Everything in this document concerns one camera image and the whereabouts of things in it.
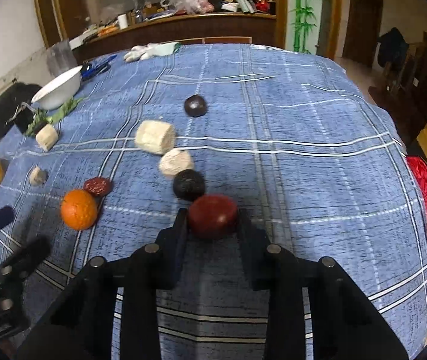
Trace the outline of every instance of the metal bolt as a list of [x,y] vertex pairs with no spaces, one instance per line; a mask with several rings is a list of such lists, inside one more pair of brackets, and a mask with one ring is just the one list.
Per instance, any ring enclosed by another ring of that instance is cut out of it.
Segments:
[[267,252],[270,254],[279,254],[282,251],[282,248],[277,244],[270,244],[267,246]]
[[145,245],[145,251],[147,253],[157,253],[159,249],[160,249],[160,246],[158,246],[155,243]]
[[2,275],[8,275],[10,272],[12,272],[12,267],[11,266],[4,266],[2,269],[1,269],[1,274]]
[[1,309],[4,311],[10,310],[13,307],[13,300],[12,299],[4,299],[1,302]]
[[105,259],[102,256],[95,256],[90,260],[90,265],[94,268],[98,268],[99,266],[103,265],[105,262]]
[[323,257],[322,264],[327,268],[332,268],[335,265],[335,260],[332,257]]

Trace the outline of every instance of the orange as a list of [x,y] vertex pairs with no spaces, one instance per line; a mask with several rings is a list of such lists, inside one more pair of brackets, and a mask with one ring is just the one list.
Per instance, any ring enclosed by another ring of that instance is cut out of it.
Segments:
[[61,205],[62,220],[74,230],[85,230],[97,219],[97,203],[84,190],[72,190],[64,196]]

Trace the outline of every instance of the plastic bag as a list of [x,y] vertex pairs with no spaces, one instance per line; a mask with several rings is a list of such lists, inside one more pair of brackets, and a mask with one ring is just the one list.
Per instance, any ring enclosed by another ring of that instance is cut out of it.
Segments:
[[178,11],[185,9],[189,15],[214,11],[214,6],[208,0],[162,0],[160,5],[164,8],[173,5]]

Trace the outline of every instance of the white bowl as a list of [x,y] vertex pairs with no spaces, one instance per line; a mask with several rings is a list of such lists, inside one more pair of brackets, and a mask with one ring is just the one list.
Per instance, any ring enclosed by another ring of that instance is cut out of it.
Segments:
[[77,66],[54,78],[35,94],[32,103],[38,103],[47,111],[59,108],[79,90],[80,70],[82,66]]

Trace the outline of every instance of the blue tablecloth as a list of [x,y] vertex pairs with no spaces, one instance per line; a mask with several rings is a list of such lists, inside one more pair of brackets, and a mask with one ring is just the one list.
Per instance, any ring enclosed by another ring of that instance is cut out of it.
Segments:
[[[414,357],[427,335],[426,214],[389,115],[317,56],[246,44],[186,46],[130,64],[122,55],[82,86],[85,100],[56,126],[60,140],[49,152],[15,128],[0,142],[11,160],[0,207],[17,212],[0,232],[0,262],[39,234],[52,242],[26,282],[33,322],[89,258],[129,256],[185,206],[160,174],[160,157],[133,142],[143,120],[160,119],[175,126],[177,147],[190,151],[208,192],[234,198],[297,256],[337,259]],[[203,117],[183,109],[194,93],[208,103]],[[29,185],[35,166],[49,173],[42,187]],[[60,201],[93,176],[112,179],[114,189],[91,230],[69,230]],[[191,240],[181,283],[159,291],[158,306],[164,359],[262,358],[268,293],[248,289],[234,237]],[[306,332],[310,359],[308,305]]]

